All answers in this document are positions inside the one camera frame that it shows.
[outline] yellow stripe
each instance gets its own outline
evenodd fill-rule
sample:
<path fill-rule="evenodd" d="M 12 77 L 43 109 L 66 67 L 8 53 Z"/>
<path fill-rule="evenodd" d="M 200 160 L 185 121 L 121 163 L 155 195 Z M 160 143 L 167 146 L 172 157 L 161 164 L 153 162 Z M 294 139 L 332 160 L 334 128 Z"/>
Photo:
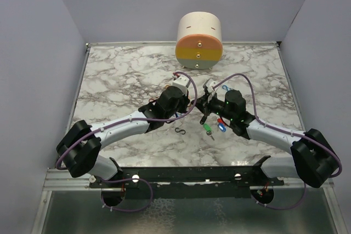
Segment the yellow stripe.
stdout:
<path fill-rule="evenodd" d="M 191 48 L 175 48 L 175 56 L 178 59 L 185 60 L 220 60 L 222 56 L 221 49 L 191 49 Z"/>

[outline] black mounting bar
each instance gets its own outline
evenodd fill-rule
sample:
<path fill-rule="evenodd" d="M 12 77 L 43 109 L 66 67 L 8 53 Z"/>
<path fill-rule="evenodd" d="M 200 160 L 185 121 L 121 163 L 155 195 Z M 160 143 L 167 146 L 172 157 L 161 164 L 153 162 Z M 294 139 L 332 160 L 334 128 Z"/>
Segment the black mounting bar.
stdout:
<path fill-rule="evenodd" d="M 236 197 L 250 198 L 250 186 L 282 186 L 283 181 L 267 178 L 261 170 L 263 157 L 254 165 L 229 167 L 122 167 L 111 180 L 131 178 L 138 175 L 148 181 L 154 191 L 154 198 L 210 198 Z M 143 182 L 111 184 L 97 178 L 91 188 L 126 189 L 128 199 L 147 199 L 150 195 Z"/>

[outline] green connector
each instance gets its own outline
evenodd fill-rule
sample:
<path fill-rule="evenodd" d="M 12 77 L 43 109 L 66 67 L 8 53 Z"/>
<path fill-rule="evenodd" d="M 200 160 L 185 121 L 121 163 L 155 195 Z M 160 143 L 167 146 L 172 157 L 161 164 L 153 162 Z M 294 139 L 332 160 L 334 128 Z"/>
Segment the green connector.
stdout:
<path fill-rule="evenodd" d="M 205 129 L 207 132 L 211 132 L 211 131 L 212 131 L 211 127 L 210 127 L 207 123 L 204 123 L 204 124 L 203 124 L 203 127 L 204 127 L 204 129 Z"/>

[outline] screw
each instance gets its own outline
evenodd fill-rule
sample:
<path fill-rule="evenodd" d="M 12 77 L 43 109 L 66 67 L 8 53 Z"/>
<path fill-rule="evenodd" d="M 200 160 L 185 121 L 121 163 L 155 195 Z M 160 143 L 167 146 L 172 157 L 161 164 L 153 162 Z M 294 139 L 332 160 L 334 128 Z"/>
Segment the screw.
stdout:
<path fill-rule="evenodd" d="M 90 183 L 95 183 L 96 180 L 97 180 L 96 177 L 94 177 L 93 175 L 90 176 L 90 178 L 89 178 L 89 182 L 90 182 Z"/>
<path fill-rule="evenodd" d="M 234 175 L 235 180 L 241 180 L 241 174 L 235 174 Z"/>

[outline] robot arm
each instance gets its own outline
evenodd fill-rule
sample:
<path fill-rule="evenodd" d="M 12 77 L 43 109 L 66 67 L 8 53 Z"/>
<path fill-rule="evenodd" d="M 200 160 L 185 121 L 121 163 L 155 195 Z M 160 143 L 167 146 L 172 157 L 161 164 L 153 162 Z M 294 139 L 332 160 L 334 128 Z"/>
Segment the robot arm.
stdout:
<path fill-rule="evenodd" d="M 320 187 L 338 168 L 335 158 L 302 138 L 309 137 L 334 153 L 318 130 L 295 131 L 262 122 L 246 111 L 246 101 L 238 90 L 226 92 L 225 100 L 221 101 L 217 98 L 215 86 L 214 81 L 208 80 L 204 85 L 205 94 L 197 100 L 196 107 L 203 113 L 201 124 L 211 113 L 215 113 L 230 121 L 228 126 L 236 135 L 265 142 L 292 155 L 292 158 L 270 157 L 266 160 L 262 171 L 267 177 L 301 178 L 312 187 Z"/>
<path fill-rule="evenodd" d="M 62 156 L 76 141 L 91 134 L 63 158 L 71 176 L 76 178 L 89 173 L 105 180 L 111 179 L 120 167 L 112 158 L 98 156 L 99 151 L 113 142 L 132 135 L 148 133 L 165 123 L 152 121 L 153 119 L 169 119 L 176 112 L 186 113 L 190 102 L 189 84 L 189 79 L 185 76 L 176 78 L 157 100 L 140 107 L 138 111 L 126 117 L 92 125 L 88 125 L 84 120 L 76 122 L 56 147 L 58 154 Z"/>

